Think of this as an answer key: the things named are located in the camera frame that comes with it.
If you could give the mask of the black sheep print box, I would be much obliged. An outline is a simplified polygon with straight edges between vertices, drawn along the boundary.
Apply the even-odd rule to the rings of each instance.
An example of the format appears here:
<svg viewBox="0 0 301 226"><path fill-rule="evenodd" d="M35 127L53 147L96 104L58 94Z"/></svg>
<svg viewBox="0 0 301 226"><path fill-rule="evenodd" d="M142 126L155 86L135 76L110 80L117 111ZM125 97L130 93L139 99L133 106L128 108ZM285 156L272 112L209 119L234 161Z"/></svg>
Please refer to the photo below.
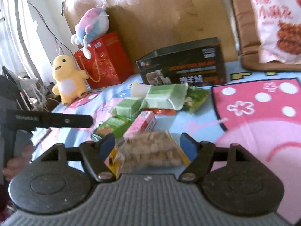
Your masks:
<svg viewBox="0 0 301 226"><path fill-rule="evenodd" d="M223 85L226 68L218 37L181 43L145 55L136 61L148 85Z"/></svg>

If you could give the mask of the wooden headboard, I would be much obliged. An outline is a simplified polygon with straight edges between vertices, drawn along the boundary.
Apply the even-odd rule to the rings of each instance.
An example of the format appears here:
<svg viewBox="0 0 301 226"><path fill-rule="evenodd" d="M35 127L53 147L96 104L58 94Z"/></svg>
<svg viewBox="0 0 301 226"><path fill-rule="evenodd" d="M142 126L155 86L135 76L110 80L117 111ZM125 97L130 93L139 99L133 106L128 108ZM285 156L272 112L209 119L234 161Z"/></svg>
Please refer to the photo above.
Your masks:
<svg viewBox="0 0 301 226"><path fill-rule="evenodd" d="M63 0L72 32L86 11L104 7L130 62L160 48L218 37L226 62L236 61L235 38L223 0Z"/></svg>

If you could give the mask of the light green wafer packet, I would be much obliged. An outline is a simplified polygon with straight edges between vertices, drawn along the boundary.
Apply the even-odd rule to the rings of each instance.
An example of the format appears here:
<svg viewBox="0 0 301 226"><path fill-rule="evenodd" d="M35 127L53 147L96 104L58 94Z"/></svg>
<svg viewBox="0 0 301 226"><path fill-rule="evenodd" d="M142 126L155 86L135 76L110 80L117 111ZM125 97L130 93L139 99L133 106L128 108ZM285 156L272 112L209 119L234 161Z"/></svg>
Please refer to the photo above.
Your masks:
<svg viewBox="0 0 301 226"><path fill-rule="evenodd" d="M127 118L135 118L140 113L142 102L142 97L126 97L111 110L111 114Z"/></svg>

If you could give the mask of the yellow dinosaur plush toy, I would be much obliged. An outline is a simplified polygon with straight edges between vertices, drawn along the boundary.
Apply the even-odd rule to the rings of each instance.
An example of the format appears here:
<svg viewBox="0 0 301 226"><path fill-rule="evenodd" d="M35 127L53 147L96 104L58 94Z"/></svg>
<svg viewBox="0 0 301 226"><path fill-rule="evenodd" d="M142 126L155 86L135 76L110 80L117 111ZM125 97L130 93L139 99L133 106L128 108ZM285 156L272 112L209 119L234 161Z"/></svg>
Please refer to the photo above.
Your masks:
<svg viewBox="0 0 301 226"><path fill-rule="evenodd" d="M85 70L78 70L68 55L58 55L54 59L52 77L56 81L52 92L61 97L61 102L65 106L77 98L83 98L88 92L86 85L88 74Z"/></svg>

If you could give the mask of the pink small snack box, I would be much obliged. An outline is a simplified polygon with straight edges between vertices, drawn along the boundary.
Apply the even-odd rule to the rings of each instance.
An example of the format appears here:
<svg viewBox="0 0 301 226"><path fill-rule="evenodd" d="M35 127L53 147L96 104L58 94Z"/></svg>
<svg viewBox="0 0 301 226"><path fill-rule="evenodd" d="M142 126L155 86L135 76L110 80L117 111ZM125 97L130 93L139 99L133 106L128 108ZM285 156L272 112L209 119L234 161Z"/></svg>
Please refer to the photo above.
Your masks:
<svg viewBox="0 0 301 226"><path fill-rule="evenodd" d="M142 111L123 134L123 137L132 138L138 133L151 131L156 122L153 111Z"/></svg>

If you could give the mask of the red gift bag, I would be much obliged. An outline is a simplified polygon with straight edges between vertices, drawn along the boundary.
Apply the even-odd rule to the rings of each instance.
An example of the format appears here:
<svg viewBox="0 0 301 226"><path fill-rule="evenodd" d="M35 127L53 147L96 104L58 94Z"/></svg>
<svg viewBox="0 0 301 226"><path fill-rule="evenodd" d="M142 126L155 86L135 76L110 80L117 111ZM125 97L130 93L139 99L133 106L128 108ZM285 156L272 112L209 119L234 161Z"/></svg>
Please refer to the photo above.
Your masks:
<svg viewBox="0 0 301 226"><path fill-rule="evenodd" d="M118 34L106 34L90 44L91 59L82 50L74 53L80 69L87 71L90 88L97 89L123 83L134 74L130 60Z"/></svg>

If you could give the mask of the red snack packet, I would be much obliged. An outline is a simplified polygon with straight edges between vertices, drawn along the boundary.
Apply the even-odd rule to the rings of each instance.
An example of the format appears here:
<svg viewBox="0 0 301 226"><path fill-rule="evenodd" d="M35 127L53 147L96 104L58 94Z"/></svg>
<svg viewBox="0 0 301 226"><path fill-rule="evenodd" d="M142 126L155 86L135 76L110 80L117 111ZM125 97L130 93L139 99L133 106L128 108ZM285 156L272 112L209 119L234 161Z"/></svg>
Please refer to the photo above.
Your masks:
<svg viewBox="0 0 301 226"><path fill-rule="evenodd" d="M155 115L173 116L176 114L176 110L169 109L143 109L143 111L152 111Z"/></svg>

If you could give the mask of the brown chair cushion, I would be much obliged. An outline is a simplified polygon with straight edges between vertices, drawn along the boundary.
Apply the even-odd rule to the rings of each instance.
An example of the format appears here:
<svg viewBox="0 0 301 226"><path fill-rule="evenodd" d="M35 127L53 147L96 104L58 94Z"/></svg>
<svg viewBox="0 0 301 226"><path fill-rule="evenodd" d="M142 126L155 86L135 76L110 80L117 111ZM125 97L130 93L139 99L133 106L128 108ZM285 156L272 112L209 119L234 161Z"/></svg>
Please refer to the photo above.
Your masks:
<svg viewBox="0 0 301 226"><path fill-rule="evenodd" d="M282 64L278 61L260 63L260 41L251 0L231 0L231 6L240 45L240 61L244 69L263 72L300 72L299 64Z"/></svg>

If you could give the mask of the pastel unicorn plush toy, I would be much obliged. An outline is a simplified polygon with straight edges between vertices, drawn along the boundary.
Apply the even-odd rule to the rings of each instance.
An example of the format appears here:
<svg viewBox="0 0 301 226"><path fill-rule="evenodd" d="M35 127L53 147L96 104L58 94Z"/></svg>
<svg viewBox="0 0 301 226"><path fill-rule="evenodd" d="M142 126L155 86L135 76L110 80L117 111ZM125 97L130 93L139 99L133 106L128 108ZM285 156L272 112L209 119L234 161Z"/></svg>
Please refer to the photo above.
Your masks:
<svg viewBox="0 0 301 226"><path fill-rule="evenodd" d="M82 45L84 56L91 59L88 45L105 35L109 26L109 15L105 11L105 6L89 9L75 25L75 33L71 36L70 42Z"/></svg>

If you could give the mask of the green soda biscuit packet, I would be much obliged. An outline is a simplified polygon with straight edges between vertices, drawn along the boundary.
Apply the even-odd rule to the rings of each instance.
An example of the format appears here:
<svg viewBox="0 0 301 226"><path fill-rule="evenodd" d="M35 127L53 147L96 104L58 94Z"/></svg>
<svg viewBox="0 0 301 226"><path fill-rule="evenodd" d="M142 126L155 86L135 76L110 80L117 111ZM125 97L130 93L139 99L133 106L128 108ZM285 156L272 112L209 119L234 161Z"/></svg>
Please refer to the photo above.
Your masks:
<svg viewBox="0 0 301 226"><path fill-rule="evenodd" d="M112 133L116 139L122 138L134 120L115 115L110 117L102 124L99 124L91 133L91 139L95 142L100 141L106 135Z"/></svg>

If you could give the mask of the clear bag sesame cake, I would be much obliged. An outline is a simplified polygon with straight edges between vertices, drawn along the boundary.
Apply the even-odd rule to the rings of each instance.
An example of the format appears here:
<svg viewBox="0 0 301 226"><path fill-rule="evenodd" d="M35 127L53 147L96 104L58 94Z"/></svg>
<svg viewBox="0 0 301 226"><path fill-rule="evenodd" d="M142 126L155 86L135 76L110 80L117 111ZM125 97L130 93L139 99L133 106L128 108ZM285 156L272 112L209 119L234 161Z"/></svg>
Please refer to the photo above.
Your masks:
<svg viewBox="0 0 301 226"><path fill-rule="evenodd" d="M105 164L119 177L149 168L189 165L190 160L168 131L151 131L119 141Z"/></svg>

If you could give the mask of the yellow clear candy bag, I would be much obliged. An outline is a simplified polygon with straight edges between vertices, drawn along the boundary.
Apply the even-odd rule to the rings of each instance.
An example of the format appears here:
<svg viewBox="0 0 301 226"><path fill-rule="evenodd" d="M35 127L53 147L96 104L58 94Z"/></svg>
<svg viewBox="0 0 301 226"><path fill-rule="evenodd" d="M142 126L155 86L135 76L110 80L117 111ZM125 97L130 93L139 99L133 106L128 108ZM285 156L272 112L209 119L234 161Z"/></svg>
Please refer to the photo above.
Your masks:
<svg viewBox="0 0 301 226"><path fill-rule="evenodd" d="M206 89L189 86L184 100L183 109L188 111L190 114L193 114L202 104L205 103L209 95L210 91Z"/></svg>

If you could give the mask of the pink fried twist bag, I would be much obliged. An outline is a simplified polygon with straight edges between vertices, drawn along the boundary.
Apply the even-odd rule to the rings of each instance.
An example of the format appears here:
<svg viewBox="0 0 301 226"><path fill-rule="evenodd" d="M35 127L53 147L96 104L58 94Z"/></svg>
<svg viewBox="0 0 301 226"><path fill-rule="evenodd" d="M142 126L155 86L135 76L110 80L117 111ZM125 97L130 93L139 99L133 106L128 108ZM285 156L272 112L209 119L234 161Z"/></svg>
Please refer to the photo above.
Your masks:
<svg viewBox="0 0 301 226"><path fill-rule="evenodd" d="M300 0L251 0L259 61L300 64Z"/></svg>

